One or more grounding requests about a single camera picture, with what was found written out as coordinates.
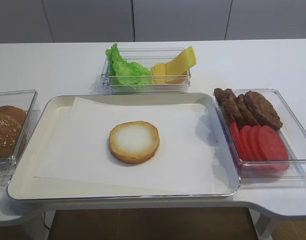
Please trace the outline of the green lettuce leaf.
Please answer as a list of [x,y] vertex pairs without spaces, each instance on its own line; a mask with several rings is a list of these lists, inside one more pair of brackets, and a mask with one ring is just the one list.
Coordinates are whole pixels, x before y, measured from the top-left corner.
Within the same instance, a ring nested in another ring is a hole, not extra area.
[[113,44],[105,51],[109,63],[109,76],[117,85],[149,85],[151,84],[150,70],[138,62],[128,62],[118,49],[118,44]]

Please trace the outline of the flat yellow cheese slices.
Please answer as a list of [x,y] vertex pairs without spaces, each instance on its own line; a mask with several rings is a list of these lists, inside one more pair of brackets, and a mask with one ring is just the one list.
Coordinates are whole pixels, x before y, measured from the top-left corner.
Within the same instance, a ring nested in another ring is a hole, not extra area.
[[151,68],[152,84],[181,84],[185,81],[185,77],[167,76],[166,64],[157,63]]

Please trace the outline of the clear lettuce and cheese container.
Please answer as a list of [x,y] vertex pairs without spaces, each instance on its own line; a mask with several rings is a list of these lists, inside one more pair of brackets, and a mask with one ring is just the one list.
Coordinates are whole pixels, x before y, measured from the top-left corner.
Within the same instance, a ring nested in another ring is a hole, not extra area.
[[[177,57],[184,48],[120,48],[120,55],[129,63],[136,62],[151,69],[156,64],[167,63]],[[153,94],[186,93],[191,85],[191,72],[184,75],[111,76],[110,63],[105,58],[99,91],[103,94]]]

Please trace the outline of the upright yellow cheese slice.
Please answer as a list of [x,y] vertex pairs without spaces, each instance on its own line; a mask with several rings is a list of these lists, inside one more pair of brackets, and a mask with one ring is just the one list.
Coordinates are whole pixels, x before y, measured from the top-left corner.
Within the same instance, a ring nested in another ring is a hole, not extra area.
[[190,68],[197,64],[196,54],[193,46],[184,49],[173,60],[165,64],[165,70],[167,76],[182,75]]

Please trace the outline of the silver metal tray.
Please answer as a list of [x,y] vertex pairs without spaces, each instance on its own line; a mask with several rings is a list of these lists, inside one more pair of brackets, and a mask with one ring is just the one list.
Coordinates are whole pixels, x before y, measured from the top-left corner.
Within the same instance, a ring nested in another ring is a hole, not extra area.
[[[163,192],[148,188],[107,185],[38,177],[37,173],[76,98],[114,106],[153,106],[201,104],[208,111],[210,128],[207,141],[214,151],[210,163],[212,183],[205,193]],[[7,188],[8,195],[21,201],[56,199],[110,199],[158,197],[225,197],[235,194],[241,186],[230,148],[211,96],[204,93],[160,93],[129,95],[63,95],[45,106],[29,143]]]

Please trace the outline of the toasted bottom bun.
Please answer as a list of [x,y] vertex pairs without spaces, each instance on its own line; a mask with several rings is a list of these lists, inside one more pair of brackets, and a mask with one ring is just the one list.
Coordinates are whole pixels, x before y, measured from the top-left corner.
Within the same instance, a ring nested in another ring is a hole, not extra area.
[[109,133],[112,155],[126,164],[140,164],[151,159],[160,145],[158,129],[147,121],[116,125]]

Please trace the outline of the back brown meat patty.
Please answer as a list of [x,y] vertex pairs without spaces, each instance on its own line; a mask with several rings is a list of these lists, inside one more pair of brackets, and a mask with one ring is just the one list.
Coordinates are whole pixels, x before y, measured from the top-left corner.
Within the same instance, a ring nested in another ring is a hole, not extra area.
[[217,103],[222,111],[222,114],[227,122],[228,125],[233,123],[235,121],[233,115],[231,112],[226,108],[225,106],[225,97],[224,97],[224,91],[221,88],[215,88],[214,89],[214,95],[217,100]]

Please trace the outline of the brown meat patty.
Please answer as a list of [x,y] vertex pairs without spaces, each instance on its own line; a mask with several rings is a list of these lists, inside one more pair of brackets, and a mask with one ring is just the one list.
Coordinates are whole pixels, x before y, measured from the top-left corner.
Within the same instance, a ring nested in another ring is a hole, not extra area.
[[221,88],[215,88],[214,89],[214,95],[217,100],[217,103],[222,111],[222,114],[227,122],[228,125],[233,123],[235,121],[233,115],[231,112],[226,108],[225,106],[225,97],[224,97],[224,91]]
[[259,92],[248,91],[244,94],[244,102],[258,123],[279,131],[283,123],[273,105]]
[[254,117],[254,115],[251,113],[251,111],[248,109],[246,103],[245,103],[245,99],[244,99],[244,95],[243,94],[239,94],[238,97],[236,98],[236,104],[237,107],[239,109],[239,111],[241,112],[246,125],[249,126],[256,126],[259,125],[258,121],[256,120],[256,118]]
[[236,103],[236,95],[233,93],[232,89],[227,88],[223,91],[223,96],[224,100],[221,109],[223,110],[225,120],[229,125],[235,122],[238,129],[241,129],[246,125],[246,121]]

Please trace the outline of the white parchment paper sheet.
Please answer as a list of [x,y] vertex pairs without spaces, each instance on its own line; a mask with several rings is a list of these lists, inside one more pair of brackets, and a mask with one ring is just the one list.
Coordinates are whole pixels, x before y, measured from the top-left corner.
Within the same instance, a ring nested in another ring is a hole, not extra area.
[[[40,178],[202,194],[212,183],[209,113],[199,103],[121,106],[77,97],[38,169]],[[110,152],[117,125],[145,121],[159,134],[155,155],[126,164]]]

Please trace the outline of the back red tomato slice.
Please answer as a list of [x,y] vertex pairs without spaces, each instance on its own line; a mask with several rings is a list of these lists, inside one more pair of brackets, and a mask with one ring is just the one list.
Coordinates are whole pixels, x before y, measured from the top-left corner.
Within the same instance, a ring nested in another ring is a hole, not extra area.
[[240,132],[239,132],[238,126],[235,121],[229,125],[229,129],[231,131],[233,141],[235,143],[237,152],[239,154],[239,158],[243,161],[246,161],[248,158],[242,147],[241,140],[240,140]]

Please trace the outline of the red tomato slice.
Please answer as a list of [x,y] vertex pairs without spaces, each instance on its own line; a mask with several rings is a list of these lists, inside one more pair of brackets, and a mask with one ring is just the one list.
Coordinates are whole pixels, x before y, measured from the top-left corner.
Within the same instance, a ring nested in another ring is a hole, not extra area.
[[239,138],[241,142],[241,146],[246,154],[247,161],[254,161],[253,154],[250,150],[249,143],[248,143],[248,136],[249,136],[249,131],[252,127],[249,125],[245,125],[243,128],[240,129],[239,131]]
[[263,156],[259,147],[258,133],[261,126],[256,125],[250,128],[247,134],[248,146],[253,156],[254,161],[263,161]]
[[240,132],[239,132],[238,126],[235,121],[229,125],[229,129],[231,131],[233,141],[235,143],[237,152],[239,154],[239,158],[243,161],[246,161],[248,158],[242,147],[241,140],[240,140]]
[[280,135],[270,126],[259,128],[255,137],[260,161],[288,161],[288,150]]

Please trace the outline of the front brown meat patty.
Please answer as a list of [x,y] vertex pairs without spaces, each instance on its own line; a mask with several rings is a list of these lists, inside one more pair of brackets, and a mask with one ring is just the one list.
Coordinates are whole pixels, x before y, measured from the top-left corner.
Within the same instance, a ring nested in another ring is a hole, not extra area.
[[248,91],[244,94],[244,102],[258,123],[279,131],[283,123],[273,105],[259,92]]

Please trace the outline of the clear meat and tomato container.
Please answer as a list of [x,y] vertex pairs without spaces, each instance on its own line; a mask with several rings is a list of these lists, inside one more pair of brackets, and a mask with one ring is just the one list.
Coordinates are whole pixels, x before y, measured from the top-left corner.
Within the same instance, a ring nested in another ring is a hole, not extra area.
[[283,140],[289,160],[248,161],[241,160],[234,143],[230,125],[225,120],[214,91],[216,110],[227,139],[233,161],[243,178],[300,178],[306,176],[306,131],[289,108],[281,94],[275,89],[232,89],[236,98],[248,91],[262,94],[275,108],[283,126],[276,131]]

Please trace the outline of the front red tomato slice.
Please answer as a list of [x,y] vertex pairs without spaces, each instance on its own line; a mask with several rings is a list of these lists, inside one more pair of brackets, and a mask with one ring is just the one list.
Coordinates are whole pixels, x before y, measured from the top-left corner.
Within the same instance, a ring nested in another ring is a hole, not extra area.
[[270,126],[259,128],[255,137],[260,161],[288,161],[288,150],[280,135]]

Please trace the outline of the plain brown bun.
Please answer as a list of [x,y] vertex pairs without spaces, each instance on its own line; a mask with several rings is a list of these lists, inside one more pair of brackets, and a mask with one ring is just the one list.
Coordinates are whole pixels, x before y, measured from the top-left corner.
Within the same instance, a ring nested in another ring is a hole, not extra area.
[[13,118],[21,126],[24,124],[26,115],[27,115],[24,110],[22,110],[21,108],[12,106],[12,105],[0,106],[0,114]]

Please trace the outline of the clear bun container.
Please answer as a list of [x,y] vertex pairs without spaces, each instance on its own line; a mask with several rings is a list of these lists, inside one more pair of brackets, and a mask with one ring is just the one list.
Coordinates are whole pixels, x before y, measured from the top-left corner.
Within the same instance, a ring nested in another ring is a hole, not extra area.
[[0,188],[3,188],[8,184],[17,167],[20,157],[32,136],[40,112],[35,107],[37,96],[37,91],[33,89],[0,92],[0,107],[15,106],[26,112],[26,118],[23,125],[21,125],[21,131],[12,155],[7,158],[0,158]]

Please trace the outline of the sesame top bun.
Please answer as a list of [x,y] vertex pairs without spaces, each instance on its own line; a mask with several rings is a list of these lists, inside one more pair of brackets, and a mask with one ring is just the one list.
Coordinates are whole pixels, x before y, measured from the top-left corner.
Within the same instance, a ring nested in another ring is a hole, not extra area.
[[0,159],[12,155],[21,128],[15,119],[0,113]]

